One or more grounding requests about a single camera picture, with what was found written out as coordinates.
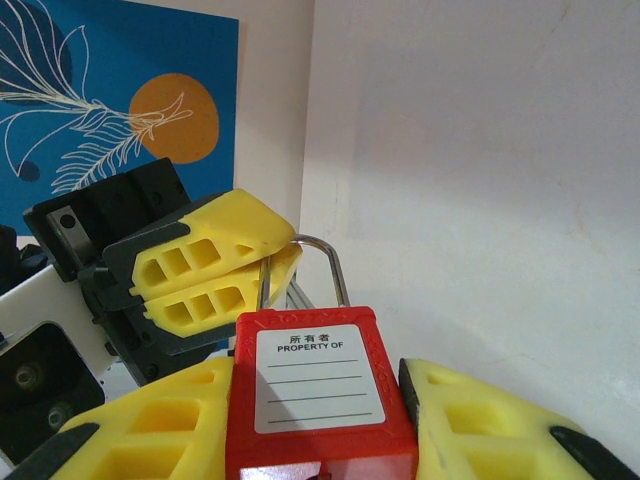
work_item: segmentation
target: black metal part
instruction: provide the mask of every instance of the black metal part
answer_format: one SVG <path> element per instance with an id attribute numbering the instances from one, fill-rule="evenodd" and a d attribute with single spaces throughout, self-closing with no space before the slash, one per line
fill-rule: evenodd
<path id="1" fill-rule="evenodd" d="M 64 417 L 105 402 L 100 384 L 53 323 L 0 352 L 0 361 L 0 450 L 15 465 L 53 436 Z"/>
<path id="2" fill-rule="evenodd" d="M 18 249 L 16 231 L 0 225 L 0 295 L 17 287 L 48 264 L 41 247 L 26 245 Z"/>
<path id="3" fill-rule="evenodd" d="M 190 204 L 169 159 L 47 200 L 24 220 L 65 282 L 109 245 Z"/>
<path id="4" fill-rule="evenodd" d="M 409 420 L 411 420 L 413 429 L 417 434 L 418 420 L 420 416 L 420 399 L 418 399 L 416 390 L 413 387 L 413 381 L 409 374 L 409 367 L 407 366 L 407 361 L 404 358 L 400 359 L 398 386 L 400 387 L 400 393 L 402 394 L 402 400 L 404 401 L 404 406 L 407 409 Z"/>
<path id="5" fill-rule="evenodd" d="M 97 423 L 83 423 L 58 433 L 18 465 L 5 480 L 49 480 L 99 429 Z"/>
<path id="6" fill-rule="evenodd" d="M 596 439 L 558 425 L 549 433 L 595 480 L 640 479 Z"/>
<path id="7" fill-rule="evenodd" d="M 138 385 L 207 358 L 235 334 L 235 325 L 188 338 L 144 316 L 130 294 L 138 253 L 189 234 L 179 220 L 216 197 L 191 203 L 168 159 L 97 182 L 34 206 L 25 221 L 50 252 L 64 281 L 78 280 L 85 302 Z"/>

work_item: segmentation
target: yellow plastic part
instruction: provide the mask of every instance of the yellow plastic part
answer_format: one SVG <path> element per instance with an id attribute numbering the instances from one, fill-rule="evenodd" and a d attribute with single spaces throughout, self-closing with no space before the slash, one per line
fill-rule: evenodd
<path id="1" fill-rule="evenodd" d="M 302 255 L 299 245 L 287 245 L 271 258 L 271 295 L 275 302 L 286 290 Z M 233 323 L 243 312 L 255 312 L 260 261 L 220 278 L 145 302 L 145 317 L 179 337 Z"/>
<path id="2" fill-rule="evenodd" d="M 179 220 L 190 233 L 138 253 L 132 295 L 145 301 L 220 277 L 268 255 L 294 237 L 293 227 L 241 189 Z"/>
<path id="3" fill-rule="evenodd" d="M 213 358 L 72 418 L 100 428 L 52 480 L 223 480 L 232 370 Z"/>
<path id="4" fill-rule="evenodd" d="M 405 360 L 419 401 L 416 480 L 592 480 L 549 434 L 560 415 L 423 360 Z"/>

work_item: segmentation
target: orange circle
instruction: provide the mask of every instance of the orange circle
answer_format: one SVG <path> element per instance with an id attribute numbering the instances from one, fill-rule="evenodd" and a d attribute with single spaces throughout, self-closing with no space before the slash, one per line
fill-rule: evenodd
<path id="1" fill-rule="evenodd" d="M 175 104 L 183 95 L 182 104 Z M 204 86 L 188 75 L 167 73 L 149 80 L 131 99 L 129 114 L 147 121 L 158 119 L 158 112 L 165 118 L 171 114 L 191 115 L 185 118 L 168 119 L 144 135 L 142 144 L 156 158 L 169 157 L 173 163 L 192 163 L 202 160 L 213 152 L 220 137 L 218 109 Z M 133 119 L 135 131 L 144 128 Z"/>

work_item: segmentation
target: metal rod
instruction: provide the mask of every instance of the metal rod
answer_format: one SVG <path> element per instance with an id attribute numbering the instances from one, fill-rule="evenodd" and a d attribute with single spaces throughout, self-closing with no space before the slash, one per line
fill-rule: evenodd
<path id="1" fill-rule="evenodd" d="M 336 252 L 336 250 L 329 243 L 310 235 L 296 235 L 292 243 L 297 243 L 298 245 L 307 245 L 309 247 L 316 248 L 324 252 L 327 257 L 329 257 L 331 276 L 333 277 L 333 285 L 336 291 L 336 298 L 338 299 L 338 306 L 350 306 L 349 294 L 347 293 L 347 284 L 345 283 L 344 275 L 342 274 L 342 266 L 340 265 L 338 252 Z"/>
<path id="2" fill-rule="evenodd" d="M 311 300 L 309 300 L 309 297 L 307 297 L 307 294 L 304 293 L 304 290 L 298 285 L 298 282 L 293 279 L 287 288 L 287 301 L 296 310 L 310 310 L 315 308 Z"/>
<path id="3" fill-rule="evenodd" d="M 271 294 L 271 257 L 267 256 L 260 262 L 260 277 L 258 287 L 258 304 L 257 310 L 262 310 L 269 306 L 269 297 Z"/>

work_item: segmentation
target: blank lines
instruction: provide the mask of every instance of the blank lines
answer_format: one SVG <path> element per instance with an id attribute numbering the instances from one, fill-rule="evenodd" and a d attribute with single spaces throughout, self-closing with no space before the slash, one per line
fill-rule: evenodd
<path id="1" fill-rule="evenodd" d="M 362 375 L 349 375 L 346 377 L 308 378 L 304 380 L 285 380 L 282 382 L 269 382 L 269 385 L 280 385 L 283 383 L 324 382 L 326 380 L 345 380 L 347 378 L 362 378 Z"/>
<path id="2" fill-rule="evenodd" d="M 323 400 L 325 398 L 362 397 L 366 393 L 348 393 L 346 395 L 327 395 L 325 397 L 288 398 L 286 400 L 269 400 L 267 403 L 302 402 L 304 400 Z"/>
<path id="3" fill-rule="evenodd" d="M 357 362 L 358 360 L 332 360 L 330 362 L 309 362 L 309 363 L 283 363 L 281 365 L 267 365 L 267 368 L 277 368 L 277 367 L 297 367 L 301 365 L 323 365 L 328 363 L 351 363 Z"/>
<path id="4" fill-rule="evenodd" d="M 349 413 L 347 415 L 329 415 L 326 417 L 309 417 L 309 418 L 287 418 L 284 420 L 269 420 L 267 423 L 289 423 L 289 422 L 302 422 L 305 420 L 325 420 L 327 418 L 347 418 L 347 417 L 363 417 L 365 415 L 372 415 L 371 412 L 367 413 Z"/>

